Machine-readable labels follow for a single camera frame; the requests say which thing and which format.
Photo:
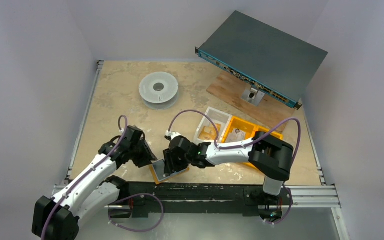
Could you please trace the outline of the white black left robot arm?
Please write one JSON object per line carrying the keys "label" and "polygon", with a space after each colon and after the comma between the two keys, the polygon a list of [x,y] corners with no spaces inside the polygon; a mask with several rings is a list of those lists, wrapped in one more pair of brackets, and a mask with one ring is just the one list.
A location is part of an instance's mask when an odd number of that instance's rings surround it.
{"label": "white black left robot arm", "polygon": [[34,206],[32,233],[43,240],[74,240],[81,226],[104,206],[129,202],[129,183],[114,175],[132,161],[138,168],[156,161],[144,132],[128,126],[103,144],[83,172],[52,197]]}

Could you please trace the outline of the yellow leather card holder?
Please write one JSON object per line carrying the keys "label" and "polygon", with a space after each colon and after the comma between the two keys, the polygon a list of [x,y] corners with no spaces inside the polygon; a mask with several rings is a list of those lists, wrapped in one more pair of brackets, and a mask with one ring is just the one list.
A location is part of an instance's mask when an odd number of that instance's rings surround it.
{"label": "yellow leather card holder", "polygon": [[184,170],[175,171],[174,173],[167,174],[164,172],[164,168],[165,168],[165,161],[163,159],[159,159],[159,160],[153,162],[149,166],[150,172],[152,174],[153,180],[154,180],[156,185],[159,185],[159,184],[166,182],[172,178],[175,178],[178,175],[186,173],[190,169],[189,167],[187,167]]}

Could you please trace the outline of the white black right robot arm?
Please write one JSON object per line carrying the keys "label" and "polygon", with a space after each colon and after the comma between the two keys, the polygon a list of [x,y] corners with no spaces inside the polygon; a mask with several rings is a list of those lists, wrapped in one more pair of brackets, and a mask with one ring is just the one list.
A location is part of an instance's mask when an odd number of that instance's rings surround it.
{"label": "white black right robot arm", "polygon": [[195,144],[178,132],[167,131],[168,148],[163,150],[164,175],[171,176],[189,166],[200,169],[230,163],[250,163],[265,176],[260,196],[268,204],[280,198],[290,179],[294,147],[263,131],[254,137],[228,143]]}

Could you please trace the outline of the gold credit cards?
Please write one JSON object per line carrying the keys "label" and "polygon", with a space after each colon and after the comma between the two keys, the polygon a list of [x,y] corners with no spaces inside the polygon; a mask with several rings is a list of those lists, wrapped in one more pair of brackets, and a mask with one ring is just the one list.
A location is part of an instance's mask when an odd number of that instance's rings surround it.
{"label": "gold credit cards", "polygon": [[203,126],[198,134],[198,139],[202,141],[214,141],[216,139],[216,130],[210,126]]}

